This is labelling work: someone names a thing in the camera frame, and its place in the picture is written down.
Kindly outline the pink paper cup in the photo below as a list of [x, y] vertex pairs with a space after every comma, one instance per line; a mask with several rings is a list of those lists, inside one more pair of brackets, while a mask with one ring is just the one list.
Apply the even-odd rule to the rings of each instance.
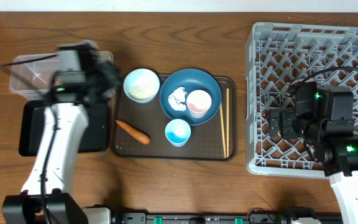
[[204, 90], [192, 91], [186, 99], [186, 106], [194, 118], [202, 118], [212, 105], [211, 96]]

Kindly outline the white tissue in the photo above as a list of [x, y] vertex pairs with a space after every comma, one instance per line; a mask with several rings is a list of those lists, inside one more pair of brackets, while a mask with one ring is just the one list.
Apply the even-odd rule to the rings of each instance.
[[178, 87], [168, 96], [168, 103], [170, 107], [175, 111], [185, 111], [186, 95], [187, 92], [185, 91], [185, 87], [183, 86]]

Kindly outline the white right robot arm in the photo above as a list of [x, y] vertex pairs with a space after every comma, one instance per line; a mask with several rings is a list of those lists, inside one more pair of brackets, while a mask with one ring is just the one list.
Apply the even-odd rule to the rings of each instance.
[[358, 223], [358, 135], [354, 134], [354, 94], [339, 85], [319, 85], [320, 74], [347, 70], [333, 67], [317, 71], [290, 85], [292, 108], [268, 112], [269, 135], [302, 138], [309, 157], [322, 163], [334, 191], [343, 223]]

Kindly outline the dark blue plate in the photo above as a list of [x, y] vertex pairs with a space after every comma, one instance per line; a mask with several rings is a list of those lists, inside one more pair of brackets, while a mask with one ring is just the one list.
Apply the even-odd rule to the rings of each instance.
[[[211, 107], [202, 118], [194, 118], [189, 110], [175, 111], [168, 102], [168, 96], [172, 94], [177, 88], [183, 87], [188, 96], [192, 91], [203, 90], [206, 91], [211, 99]], [[207, 72], [202, 70], [187, 68], [179, 70], [167, 77], [160, 89], [160, 104], [163, 112], [170, 119], [183, 119], [190, 126], [203, 124], [212, 119], [219, 111], [221, 103], [221, 89], [216, 79]]]

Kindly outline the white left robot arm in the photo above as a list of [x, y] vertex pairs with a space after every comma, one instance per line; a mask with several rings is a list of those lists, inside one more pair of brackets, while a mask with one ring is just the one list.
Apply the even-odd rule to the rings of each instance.
[[73, 199], [75, 162], [89, 126], [89, 105], [112, 98], [122, 82], [112, 62], [92, 40], [58, 47], [60, 61], [42, 97], [44, 131], [32, 171], [19, 195], [2, 205], [6, 223], [113, 223], [107, 206], [82, 209]]

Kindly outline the light blue small cup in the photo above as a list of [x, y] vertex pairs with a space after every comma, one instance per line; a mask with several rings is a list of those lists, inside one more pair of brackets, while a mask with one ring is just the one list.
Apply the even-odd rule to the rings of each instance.
[[173, 119], [165, 127], [167, 140], [175, 147], [182, 147], [191, 136], [190, 125], [182, 119]]

